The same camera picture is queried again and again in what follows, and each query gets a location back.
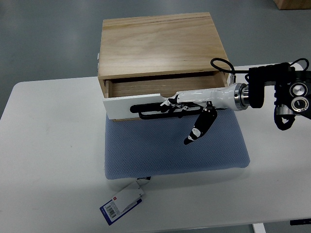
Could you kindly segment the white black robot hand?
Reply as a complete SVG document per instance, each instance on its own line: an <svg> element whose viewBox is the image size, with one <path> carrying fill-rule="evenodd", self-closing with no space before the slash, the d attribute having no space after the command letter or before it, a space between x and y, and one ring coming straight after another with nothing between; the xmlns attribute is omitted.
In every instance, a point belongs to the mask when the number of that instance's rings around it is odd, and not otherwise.
<svg viewBox="0 0 311 233"><path fill-rule="evenodd" d="M217 118L218 109L231 109L241 111L248 108L249 93L248 85L235 83L224 88L200 89L193 91L177 92L174 96L167 98L161 107L178 107L185 109L186 105L198 104L203 107L190 134L184 140L184 144L203 137Z"/></svg>

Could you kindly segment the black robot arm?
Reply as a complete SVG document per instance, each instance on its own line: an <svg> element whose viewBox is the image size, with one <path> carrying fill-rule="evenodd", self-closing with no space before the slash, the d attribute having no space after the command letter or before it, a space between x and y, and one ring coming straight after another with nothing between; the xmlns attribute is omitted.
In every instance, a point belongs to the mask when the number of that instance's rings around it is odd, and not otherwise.
<svg viewBox="0 0 311 233"><path fill-rule="evenodd" d="M291 128L295 116L311 118L311 72L296 71L290 63L249 68L248 100L252 108L261 108L264 103L264 88L273 85L274 121L284 131Z"/></svg>

